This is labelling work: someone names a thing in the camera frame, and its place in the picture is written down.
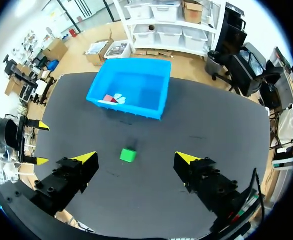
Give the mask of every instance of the black bracket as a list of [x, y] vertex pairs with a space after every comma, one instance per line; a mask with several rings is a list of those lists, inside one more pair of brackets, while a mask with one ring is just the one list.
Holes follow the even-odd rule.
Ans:
[[174, 170], [184, 182], [189, 193], [197, 194], [206, 208], [215, 213], [217, 220], [210, 229], [219, 232], [230, 224], [246, 202], [252, 190], [237, 191], [238, 182], [223, 176], [215, 169], [216, 162], [206, 157], [187, 163], [178, 153], [174, 158]]

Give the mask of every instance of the desk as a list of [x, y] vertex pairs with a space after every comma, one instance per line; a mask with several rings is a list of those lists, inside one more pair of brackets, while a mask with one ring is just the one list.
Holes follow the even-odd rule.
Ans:
[[[98, 234], [123, 238], [200, 238], [216, 220], [173, 169], [176, 151], [210, 157], [238, 190], [256, 167], [266, 170], [270, 121], [266, 110], [244, 97], [205, 84], [171, 78], [162, 120], [99, 108], [86, 100], [96, 73], [64, 75], [43, 116], [36, 166], [42, 180], [63, 157], [97, 151], [100, 169], [84, 194], [66, 210]], [[121, 150], [137, 140], [133, 163]]]

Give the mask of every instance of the shelf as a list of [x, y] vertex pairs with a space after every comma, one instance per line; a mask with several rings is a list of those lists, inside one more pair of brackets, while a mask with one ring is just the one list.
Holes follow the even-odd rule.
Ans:
[[207, 23], [202, 22], [201, 24], [186, 22], [183, 18], [183, 16], [178, 16], [176, 22], [166, 22], [166, 21], [157, 21], [153, 18], [151, 19], [129, 19], [125, 21], [125, 24], [130, 25], [155, 25], [155, 24], [165, 24], [165, 25], [175, 25], [175, 26], [182, 26], [182, 27], [189, 27], [193, 29], [200, 29], [203, 31], [207, 31], [213, 34], [217, 33], [217, 30], [215, 28], [211, 28]]
[[161, 43], [160, 36], [155, 36], [155, 43], [150, 45], [143, 45], [139, 44], [137, 42], [134, 43], [135, 49], [160, 49], [160, 50], [169, 50], [169, 51], [176, 51], [176, 52], [182, 52], [187, 54], [194, 54], [202, 57], [206, 57], [209, 52], [208, 45], [205, 44], [204, 49], [202, 50], [192, 50], [186, 48], [185, 38], [182, 36], [180, 38], [179, 46], [170, 46], [170, 45], [164, 45]]

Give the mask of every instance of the blue plastic bin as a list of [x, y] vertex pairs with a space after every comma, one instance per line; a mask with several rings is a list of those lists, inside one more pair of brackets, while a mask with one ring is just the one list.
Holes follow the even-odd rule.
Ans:
[[[150, 58], [108, 59], [87, 94], [99, 107], [161, 119], [168, 97], [171, 62]], [[122, 94], [125, 104], [104, 102], [106, 95]]]

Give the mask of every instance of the white shelving unit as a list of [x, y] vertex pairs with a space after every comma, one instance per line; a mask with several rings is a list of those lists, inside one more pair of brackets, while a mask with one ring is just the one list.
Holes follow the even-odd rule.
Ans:
[[[129, 40], [130, 46], [132, 48], [132, 52], [135, 53], [136, 49], [159, 49], [159, 50], [170, 50], [176, 52], [183, 52], [188, 54], [194, 54], [198, 56], [206, 57], [208, 51], [215, 50], [219, 41], [223, 20], [225, 17], [226, 10], [226, 0], [207, 0], [211, 2], [210, 8], [208, 9], [208, 14], [211, 17], [211, 26], [203, 22], [201, 24], [186, 22], [182, 11], [178, 11], [178, 17], [176, 22], [164, 22], [157, 21], [154, 17], [150, 19], [129, 19], [126, 20], [125, 15], [123, 13], [122, 7], [119, 3], [119, 0], [113, 0], [114, 5], [118, 11], [120, 19], [123, 23], [124, 30], [126, 32], [127, 38]], [[155, 43], [150, 45], [141, 45], [138, 42], [135, 42], [133, 36], [133, 30], [137, 25], [175, 25], [181, 27], [189, 27], [193, 29], [199, 29], [205, 31], [209, 41], [204, 45], [204, 48], [201, 50], [192, 50], [187, 49], [185, 45], [184, 37], [181, 37], [179, 46], [170, 46], [167, 44], [161, 43], [159, 36], [156, 36]]]

